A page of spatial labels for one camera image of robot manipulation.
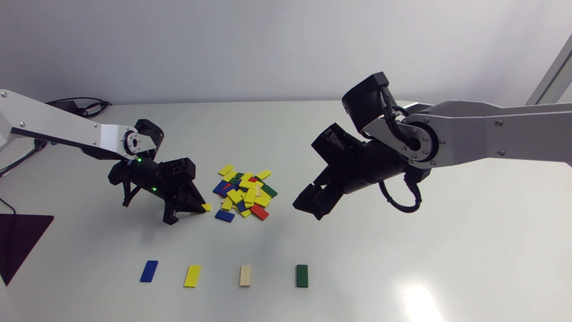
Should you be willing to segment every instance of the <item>red block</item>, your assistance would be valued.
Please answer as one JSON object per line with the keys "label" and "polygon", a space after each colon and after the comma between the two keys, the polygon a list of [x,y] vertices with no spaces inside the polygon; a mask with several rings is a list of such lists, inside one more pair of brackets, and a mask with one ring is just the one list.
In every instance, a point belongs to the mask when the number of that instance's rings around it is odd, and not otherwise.
{"label": "red block", "polygon": [[268,213],[266,210],[262,209],[258,204],[251,207],[251,211],[256,217],[260,218],[261,220],[265,220],[268,217]]}

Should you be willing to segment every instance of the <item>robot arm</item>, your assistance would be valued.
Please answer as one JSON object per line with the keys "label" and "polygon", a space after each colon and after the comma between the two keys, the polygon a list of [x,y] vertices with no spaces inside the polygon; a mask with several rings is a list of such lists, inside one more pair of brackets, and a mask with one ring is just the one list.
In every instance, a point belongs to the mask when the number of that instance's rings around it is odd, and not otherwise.
{"label": "robot arm", "polygon": [[[356,129],[371,140],[361,142],[337,124],[322,132],[312,147],[328,166],[294,201],[296,209],[320,220],[343,194],[377,183],[390,203],[401,211],[413,212],[421,203],[417,183],[434,167],[483,158],[572,165],[572,150],[567,148],[572,104],[500,108],[447,101],[403,109],[395,106],[388,85],[385,75],[377,73],[344,95],[342,103]],[[394,110],[405,118],[396,121]],[[416,199],[411,207],[394,202],[383,184],[404,172]]]}
{"label": "robot arm", "polygon": [[[189,158],[156,163],[163,131],[141,119],[135,126],[100,124],[7,90],[0,90],[0,151],[17,135],[80,148],[100,160],[120,160],[108,175],[122,183],[123,205],[141,190],[165,201],[163,221],[178,221],[177,211],[204,213],[205,203],[194,186],[196,166]],[[131,183],[136,187],[131,190]]]}

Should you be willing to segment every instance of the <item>white table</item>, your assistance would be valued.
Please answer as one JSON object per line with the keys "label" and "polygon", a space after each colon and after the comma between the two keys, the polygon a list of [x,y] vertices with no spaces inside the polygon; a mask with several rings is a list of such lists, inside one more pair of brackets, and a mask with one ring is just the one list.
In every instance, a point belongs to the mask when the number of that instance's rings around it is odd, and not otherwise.
{"label": "white table", "polygon": [[[157,160],[190,157],[214,211],[161,222],[162,200],[122,207],[115,161],[47,149],[0,180],[20,213],[55,220],[8,290],[24,321],[568,321],[572,315],[572,169],[481,160],[434,169],[421,210],[393,209],[376,186],[344,196],[317,221],[292,207],[324,168],[310,144],[337,122],[338,101],[113,106],[102,123],[147,118],[165,131]],[[214,219],[227,163],[266,168],[279,195],[269,218]],[[401,176],[396,200],[412,202]],[[152,283],[140,283],[158,260]],[[183,288],[189,265],[198,287]],[[240,265],[252,286],[239,287]],[[295,265],[309,265],[309,288]]]}

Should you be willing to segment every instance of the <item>pile of blocks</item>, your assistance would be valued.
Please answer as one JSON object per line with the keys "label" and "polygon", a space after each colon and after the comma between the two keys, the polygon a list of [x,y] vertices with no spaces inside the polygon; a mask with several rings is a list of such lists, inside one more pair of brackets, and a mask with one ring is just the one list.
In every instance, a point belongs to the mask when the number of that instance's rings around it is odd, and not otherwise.
{"label": "pile of blocks", "polygon": [[219,171],[219,174],[223,176],[223,179],[213,192],[223,197],[221,202],[223,205],[215,218],[232,222],[235,215],[229,212],[231,209],[235,209],[244,218],[251,214],[261,220],[268,217],[268,212],[264,208],[278,193],[263,180],[272,172],[264,170],[257,175],[251,172],[238,173],[234,170],[234,166],[227,164]]}

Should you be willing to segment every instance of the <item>blue block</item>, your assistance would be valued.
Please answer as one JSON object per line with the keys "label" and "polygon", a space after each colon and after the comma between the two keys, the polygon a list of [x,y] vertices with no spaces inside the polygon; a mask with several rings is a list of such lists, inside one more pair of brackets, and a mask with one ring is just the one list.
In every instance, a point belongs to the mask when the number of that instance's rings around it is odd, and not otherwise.
{"label": "blue block", "polygon": [[244,201],[241,201],[239,203],[236,204],[236,207],[239,209],[239,211],[242,213],[243,211],[247,210],[247,207],[244,205]]}
{"label": "blue block", "polygon": [[221,182],[213,189],[215,194],[220,194],[223,191],[223,188],[227,186],[228,182],[221,180]]}
{"label": "blue block", "polygon": [[226,196],[227,196],[227,193],[228,193],[229,191],[231,191],[231,190],[236,190],[236,189],[238,189],[238,187],[235,186],[235,185],[233,185],[233,184],[231,184],[228,188],[226,188],[225,190],[223,190],[220,194],[223,195],[223,197],[226,197]]}
{"label": "blue block", "polygon": [[157,269],[158,264],[159,261],[147,261],[147,265],[145,265],[145,269],[141,275],[142,282],[150,283],[153,280],[153,275],[155,275],[155,270]]}
{"label": "blue block", "polygon": [[220,219],[220,220],[232,222],[232,219],[235,218],[235,214],[231,214],[231,213],[227,213],[226,211],[219,210],[219,212],[216,213],[216,215],[214,215],[214,217],[217,219]]}

